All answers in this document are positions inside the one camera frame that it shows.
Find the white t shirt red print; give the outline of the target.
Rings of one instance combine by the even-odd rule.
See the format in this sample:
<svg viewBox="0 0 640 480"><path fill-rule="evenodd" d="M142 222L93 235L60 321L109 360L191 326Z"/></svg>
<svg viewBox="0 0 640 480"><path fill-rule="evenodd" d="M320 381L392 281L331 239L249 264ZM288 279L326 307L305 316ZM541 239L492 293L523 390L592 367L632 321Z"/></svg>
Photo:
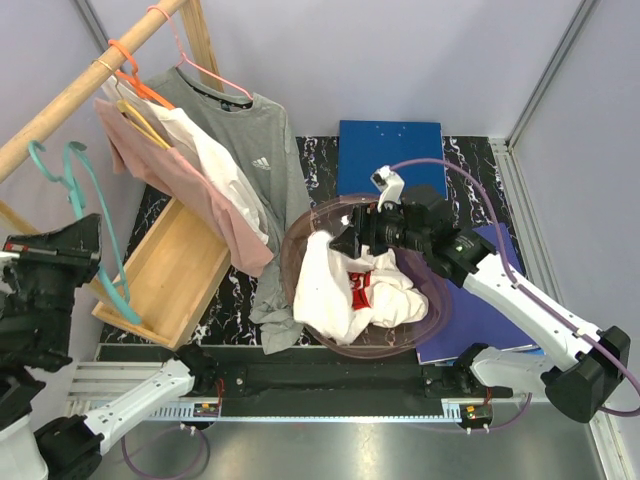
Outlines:
<svg viewBox="0 0 640 480"><path fill-rule="evenodd" d="M422 320L429 300L399 269L393 250L358 259L331 250L333 237L318 231L307 240L293 301L293 318L339 345L349 345L373 325L395 328Z"/></svg>

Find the pink t shirt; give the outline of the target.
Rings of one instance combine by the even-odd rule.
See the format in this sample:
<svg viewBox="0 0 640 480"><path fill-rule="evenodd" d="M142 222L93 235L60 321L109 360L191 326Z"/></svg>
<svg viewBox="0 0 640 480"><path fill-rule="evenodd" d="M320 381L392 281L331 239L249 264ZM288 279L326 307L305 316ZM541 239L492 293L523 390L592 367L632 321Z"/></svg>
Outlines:
<svg viewBox="0 0 640 480"><path fill-rule="evenodd" d="M150 140L114 104L96 99L94 110L108 138L116 174L129 172L180 201L226 242L235 268L253 277L262 275L273 254L229 199L176 148L164 149Z"/></svg>

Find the yellow plastic hanger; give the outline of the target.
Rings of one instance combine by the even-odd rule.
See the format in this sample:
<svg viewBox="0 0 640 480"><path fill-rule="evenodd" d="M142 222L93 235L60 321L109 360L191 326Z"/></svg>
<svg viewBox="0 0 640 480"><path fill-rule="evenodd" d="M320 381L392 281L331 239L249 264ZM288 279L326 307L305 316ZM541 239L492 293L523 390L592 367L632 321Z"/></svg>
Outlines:
<svg viewBox="0 0 640 480"><path fill-rule="evenodd" d="M149 140L151 140L164 150L170 149L171 145L163 139L163 137L146 120L146 118L131 103L129 103L125 96L122 94L119 89L119 77L110 67L110 65L101 59L94 59L92 63L99 63L100 65L102 65L109 72L110 77L113 79L112 90L117 96L117 99L115 100L115 106L119 110L119 112L136 130L146 136Z"/></svg>

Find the white t shirt blue graphic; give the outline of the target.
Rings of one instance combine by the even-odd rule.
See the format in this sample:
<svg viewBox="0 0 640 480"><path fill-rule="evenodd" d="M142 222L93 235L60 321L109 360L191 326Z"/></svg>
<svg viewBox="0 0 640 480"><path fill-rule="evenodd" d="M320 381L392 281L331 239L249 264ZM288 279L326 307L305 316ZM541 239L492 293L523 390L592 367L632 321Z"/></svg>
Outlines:
<svg viewBox="0 0 640 480"><path fill-rule="evenodd" d="M111 100L126 100L233 204L258 238L264 244L268 242L265 209L253 186L223 145L205 133L181 108L168 109L144 100L114 78L107 79L102 90Z"/></svg>

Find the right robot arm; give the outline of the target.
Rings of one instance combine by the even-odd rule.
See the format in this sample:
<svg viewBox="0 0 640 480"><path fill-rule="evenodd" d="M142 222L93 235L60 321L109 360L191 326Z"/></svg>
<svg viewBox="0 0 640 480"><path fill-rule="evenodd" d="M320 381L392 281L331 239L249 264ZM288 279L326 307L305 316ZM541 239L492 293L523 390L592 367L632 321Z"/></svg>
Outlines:
<svg viewBox="0 0 640 480"><path fill-rule="evenodd" d="M430 186L397 201L353 207L330 247L350 258L391 247L422 255L428 268L491 305L541 347L541 362L475 343L464 351L454 384L466 396L487 387L542 393L566 417L589 422L627 375L630 337L581 319L531 284L496 247L471 228L454 225L447 202Z"/></svg>

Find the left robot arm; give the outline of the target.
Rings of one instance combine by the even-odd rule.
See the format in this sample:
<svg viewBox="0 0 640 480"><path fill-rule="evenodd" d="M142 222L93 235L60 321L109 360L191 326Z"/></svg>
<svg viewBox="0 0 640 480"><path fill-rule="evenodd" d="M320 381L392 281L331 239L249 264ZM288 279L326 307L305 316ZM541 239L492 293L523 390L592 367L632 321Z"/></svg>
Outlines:
<svg viewBox="0 0 640 480"><path fill-rule="evenodd" d="M41 427L32 402L69 354L76 291L97 275L101 224L89 214L58 230L11 235L1 247L1 476L87 479L140 423L221 386L217 362L196 344L160 364L78 363L64 410Z"/></svg>

